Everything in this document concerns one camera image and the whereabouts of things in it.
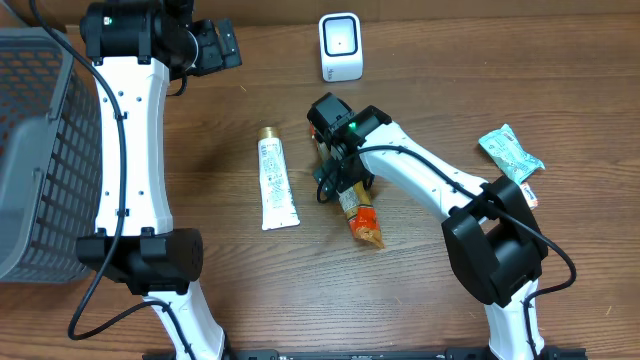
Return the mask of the white tube gold cap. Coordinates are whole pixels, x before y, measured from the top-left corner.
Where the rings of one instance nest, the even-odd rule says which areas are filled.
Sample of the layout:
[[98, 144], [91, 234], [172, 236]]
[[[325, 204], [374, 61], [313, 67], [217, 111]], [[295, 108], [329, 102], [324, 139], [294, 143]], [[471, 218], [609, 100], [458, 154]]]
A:
[[258, 131], [257, 147], [262, 230], [299, 225], [279, 130], [276, 127], [261, 128]]

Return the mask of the orange tissue pack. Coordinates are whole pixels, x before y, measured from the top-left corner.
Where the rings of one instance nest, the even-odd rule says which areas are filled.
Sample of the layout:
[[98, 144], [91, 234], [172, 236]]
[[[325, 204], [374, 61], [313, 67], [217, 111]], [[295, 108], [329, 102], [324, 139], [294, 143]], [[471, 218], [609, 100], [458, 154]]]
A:
[[530, 209], [535, 209], [539, 206], [539, 200], [527, 182], [522, 182], [520, 189]]

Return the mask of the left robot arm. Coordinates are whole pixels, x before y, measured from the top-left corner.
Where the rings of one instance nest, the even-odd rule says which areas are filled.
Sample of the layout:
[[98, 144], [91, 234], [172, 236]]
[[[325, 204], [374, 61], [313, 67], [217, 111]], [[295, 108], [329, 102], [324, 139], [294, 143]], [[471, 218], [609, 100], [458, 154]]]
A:
[[92, 3], [80, 23], [101, 111], [102, 183], [94, 232], [76, 243], [98, 279], [153, 309], [175, 359], [231, 359], [199, 281], [203, 240], [173, 222], [165, 184], [164, 110], [174, 80], [237, 67], [232, 22], [195, 20], [190, 1]]

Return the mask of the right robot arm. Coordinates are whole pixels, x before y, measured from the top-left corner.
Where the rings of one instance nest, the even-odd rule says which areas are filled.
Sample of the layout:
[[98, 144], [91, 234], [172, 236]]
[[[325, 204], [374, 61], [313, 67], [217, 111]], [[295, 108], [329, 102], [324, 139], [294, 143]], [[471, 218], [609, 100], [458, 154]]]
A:
[[548, 254], [519, 185], [467, 174], [413, 141], [389, 115], [354, 112], [327, 93], [307, 118], [328, 157], [314, 176], [324, 203], [381, 177], [425, 207], [441, 224], [452, 271], [485, 307], [489, 350], [496, 359], [538, 359], [534, 293]]

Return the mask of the orange spaghetti packet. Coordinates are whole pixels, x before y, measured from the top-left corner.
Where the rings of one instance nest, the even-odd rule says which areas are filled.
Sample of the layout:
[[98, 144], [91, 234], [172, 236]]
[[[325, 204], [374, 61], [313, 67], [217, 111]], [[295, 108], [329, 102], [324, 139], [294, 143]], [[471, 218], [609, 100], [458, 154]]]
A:
[[[318, 155], [323, 161], [322, 165], [313, 172], [314, 179], [320, 184], [328, 175], [332, 158], [327, 145], [320, 142], [320, 133], [313, 126], [310, 126], [310, 134]], [[380, 222], [368, 193], [373, 178], [365, 182], [359, 181], [342, 192], [336, 191], [330, 195], [328, 191], [336, 180], [336, 174], [326, 180], [323, 183], [321, 194], [324, 194], [328, 201], [335, 199], [339, 201], [355, 240], [375, 246], [378, 249], [384, 249], [385, 244], [382, 238]]]

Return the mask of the teal snack packet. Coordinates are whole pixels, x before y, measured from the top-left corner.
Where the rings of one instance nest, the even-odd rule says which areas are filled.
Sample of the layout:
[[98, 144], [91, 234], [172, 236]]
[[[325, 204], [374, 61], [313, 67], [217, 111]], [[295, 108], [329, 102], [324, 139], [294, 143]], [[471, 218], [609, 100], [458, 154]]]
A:
[[498, 168], [517, 185], [522, 184], [536, 170], [545, 170], [540, 159], [522, 148], [508, 124], [482, 136], [478, 143]]

